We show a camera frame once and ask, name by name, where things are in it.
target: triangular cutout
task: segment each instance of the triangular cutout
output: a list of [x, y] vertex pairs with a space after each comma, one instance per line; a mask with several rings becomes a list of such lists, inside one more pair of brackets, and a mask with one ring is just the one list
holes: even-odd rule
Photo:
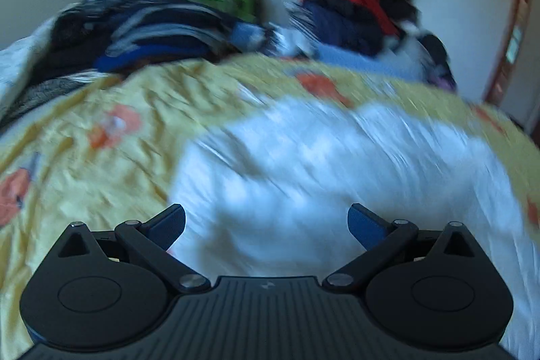
[[87, 255], [89, 253], [90, 251], [86, 247], [82, 235], [80, 233], [73, 233], [58, 256], [60, 258], [66, 258], [69, 256]]
[[467, 241], [463, 238], [460, 232], [453, 232], [444, 253], [447, 255], [466, 256], [472, 258], [474, 256]]

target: metal screw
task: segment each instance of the metal screw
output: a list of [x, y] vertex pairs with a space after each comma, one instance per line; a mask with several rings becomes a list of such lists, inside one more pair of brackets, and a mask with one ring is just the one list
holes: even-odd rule
[[334, 273], [326, 278], [326, 280], [334, 287], [346, 287], [354, 282], [354, 278], [346, 273]]
[[204, 276], [191, 273], [180, 278], [180, 285], [187, 290], [191, 290], [203, 286], [206, 281], [207, 279]]

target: pile of clothes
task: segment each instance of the pile of clothes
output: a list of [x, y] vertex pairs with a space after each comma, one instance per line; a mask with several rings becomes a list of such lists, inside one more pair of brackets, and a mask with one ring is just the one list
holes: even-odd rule
[[[444, 45], [431, 33], [418, 29], [419, 14], [411, 0], [300, 0], [286, 2], [285, 7], [291, 26], [315, 47], [331, 45], [376, 57], [392, 46], [394, 52], [400, 47], [418, 46], [414, 53], [421, 55], [417, 65], [425, 72], [425, 81], [456, 90]], [[414, 36], [404, 24], [412, 25]]]
[[187, 0], [83, 0], [56, 18], [48, 49], [0, 126], [107, 73], [198, 57], [218, 61], [237, 21]]

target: yellow bedsheet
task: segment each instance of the yellow bedsheet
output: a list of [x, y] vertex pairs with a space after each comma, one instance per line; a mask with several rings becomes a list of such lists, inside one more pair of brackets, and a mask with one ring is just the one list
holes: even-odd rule
[[[316, 81], [312, 73], [319, 75]], [[335, 89], [321, 80], [324, 76]], [[110, 230], [163, 210], [185, 141], [257, 111], [257, 105], [242, 99], [239, 84], [271, 98], [317, 95], [349, 107], [389, 102], [484, 137], [507, 169], [531, 236], [539, 239], [540, 153], [492, 109], [468, 106], [419, 84], [382, 81], [320, 63], [253, 55], [222, 65], [149, 66], [124, 83], [115, 77], [97, 80], [17, 139], [2, 143], [0, 188], [5, 194], [17, 181], [20, 191], [15, 208], [9, 208], [13, 218], [0, 231], [3, 360], [31, 346], [18, 311], [20, 295], [65, 227], [80, 220], [91, 230]], [[3, 203], [9, 201], [4, 197]]]

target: ridged black surface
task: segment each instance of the ridged black surface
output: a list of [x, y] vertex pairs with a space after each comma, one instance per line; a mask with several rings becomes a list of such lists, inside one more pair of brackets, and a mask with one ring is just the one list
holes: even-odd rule
[[184, 296], [161, 326], [106, 353], [64, 353], [38, 345], [24, 360], [509, 360], [494, 345], [469, 353], [408, 347], [375, 327], [358, 300], [314, 278], [222, 278]]

